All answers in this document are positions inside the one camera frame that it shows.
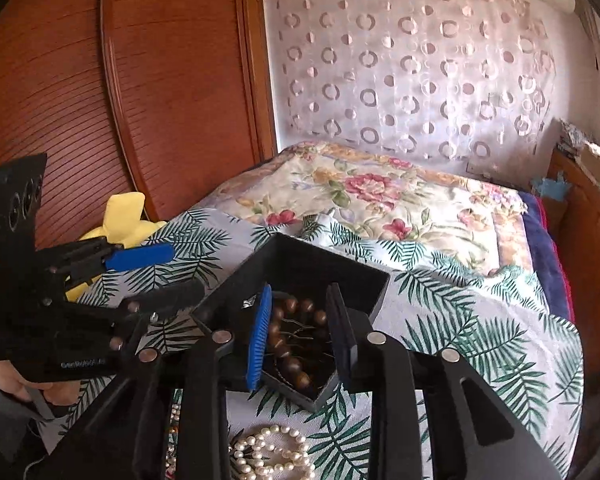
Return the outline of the person's left hand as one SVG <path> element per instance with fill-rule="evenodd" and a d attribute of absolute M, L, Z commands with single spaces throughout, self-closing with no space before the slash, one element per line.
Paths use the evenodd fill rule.
<path fill-rule="evenodd" d="M 52 405 L 69 406 L 78 400 L 80 385 L 80 382 L 28 382 L 11 362 L 0 361 L 0 390 L 23 402 L 30 402 L 29 390 L 36 390 Z"/>

